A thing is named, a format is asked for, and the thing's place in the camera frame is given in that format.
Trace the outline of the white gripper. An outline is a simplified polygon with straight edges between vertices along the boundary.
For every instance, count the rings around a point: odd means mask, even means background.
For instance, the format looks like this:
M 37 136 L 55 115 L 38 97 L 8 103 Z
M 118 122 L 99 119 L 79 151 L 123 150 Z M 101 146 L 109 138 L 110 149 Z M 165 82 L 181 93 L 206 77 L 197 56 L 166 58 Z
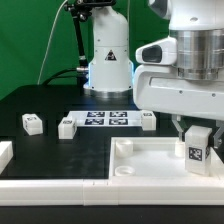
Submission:
M 142 110 L 173 114 L 179 140 L 184 129 L 181 116 L 216 121 L 214 148 L 222 145 L 224 134 L 224 68 L 215 80 L 186 80 L 177 76 L 177 41 L 172 37 L 144 45 L 135 52 L 140 66 L 134 73 L 133 99 Z

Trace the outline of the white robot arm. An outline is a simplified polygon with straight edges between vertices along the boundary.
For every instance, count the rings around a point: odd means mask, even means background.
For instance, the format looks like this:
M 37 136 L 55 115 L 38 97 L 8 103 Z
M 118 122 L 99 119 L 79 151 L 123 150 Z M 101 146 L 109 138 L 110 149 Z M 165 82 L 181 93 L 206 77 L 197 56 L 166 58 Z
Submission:
M 122 33 L 102 10 L 94 13 L 95 54 L 86 91 L 108 96 L 133 89 L 144 110 L 212 119 L 224 134 L 224 0 L 148 0 L 154 17 L 140 13 L 131 32 L 139 63 L 130 76 Z

